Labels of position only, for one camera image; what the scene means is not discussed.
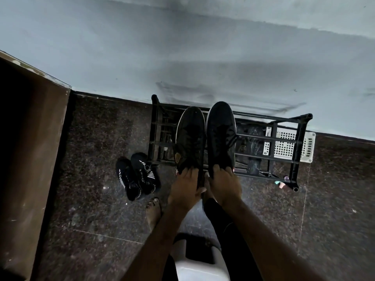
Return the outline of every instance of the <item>black knit sneaker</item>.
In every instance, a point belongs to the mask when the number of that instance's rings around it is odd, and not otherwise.
[[[161,184],[156,173],[156,166],[147,162],[147,155],[144,153],[135,153],[130,160],[138,176],[142,192],[147,195],[159,190]]]
[[[203,177],[203,156],[205,122],[202,111],[194,106],[185,109],[176,131],[176,144],[173,148],[176,169],[179,174],[187,168],[199,169]]]
[[[213,165],[221,169],[234,168],[236,121],[229,104],[219,101],[210,109],[206,123],[209,175],[213,177]]]
[[[137,176],[129,159],[119,158],[116,162],[116,174],[125,189],[126,196],[130,201],[140,199],[142,190],[138,184]]]

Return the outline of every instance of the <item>granite floor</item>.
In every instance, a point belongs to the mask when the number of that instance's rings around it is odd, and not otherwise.
[[[148,150],[150,105],[72,95],[33,271],[36,280],[119,279],[149,235],[147,199],[130,202],[114,165]],[[284,166],[279,165],[280,172]],[[375,276],[375,145],[318,134],[301,191],[241,178],[243,199],[328,280]],[[174,168],[159,166],[162,205]],[[198,203],[181,232],[215,242]]]

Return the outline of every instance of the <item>leg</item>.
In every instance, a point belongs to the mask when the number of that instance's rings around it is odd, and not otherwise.
[[[205,194],[203,209],[215,229],[231,280],[243,280],[244,276],[262,280],[251,251],[232,219],[215,199],[208,196],[209,190]]]
[[[146,218],[148,226],[152,231],[159,222],[162,215],[162,209],[158,198],[152,199],[146,207]],[[162,281],[178,281],[176,266],[171,255],[168,256],[164,267]]]

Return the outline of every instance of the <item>black pants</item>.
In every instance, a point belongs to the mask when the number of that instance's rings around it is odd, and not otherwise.
[[[210,198],[204,204],[203,210],[215,229],[231,281],[262,280],[249,247],[223,208]],[[178,280],[171,256],[168,256],[166,261],[162,280]]]

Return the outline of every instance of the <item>hand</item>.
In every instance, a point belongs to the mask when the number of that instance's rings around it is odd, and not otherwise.
[[[201,193],[206,191],[205,187],[196,188],[198,183],[198,169],[185,168],[172,184],[168,204],[174,204],[184,208],[187,212],[201,199]]]
[[[232,169],[227,167],[223,170],[219,165],[214,165],[212,169],[213,179],[209,178],[209,180],[211,191],[216,201],[223,207],[224,204],[233,198],[241,199],[242,187]]]

